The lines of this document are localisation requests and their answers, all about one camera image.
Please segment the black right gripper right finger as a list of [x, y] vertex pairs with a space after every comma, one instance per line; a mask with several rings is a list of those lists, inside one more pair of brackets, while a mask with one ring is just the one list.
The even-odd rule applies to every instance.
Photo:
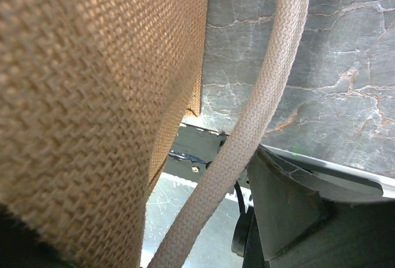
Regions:
[[394, 266], [394, 198], [380, 182], [265, 148], [246, 170], [270, 267]]

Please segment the tan canvas tote bag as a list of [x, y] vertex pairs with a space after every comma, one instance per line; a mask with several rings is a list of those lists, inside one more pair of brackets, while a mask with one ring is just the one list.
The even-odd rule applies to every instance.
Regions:
[[77, 267], [138, 267], [206, 15], [207, 0], [1, 0], [1, 214]]

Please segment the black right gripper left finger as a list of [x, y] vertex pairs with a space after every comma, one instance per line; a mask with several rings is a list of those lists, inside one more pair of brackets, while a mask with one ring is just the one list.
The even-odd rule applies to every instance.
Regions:
[[73, 267], [35, 230], [1, 205], [1, 267]]

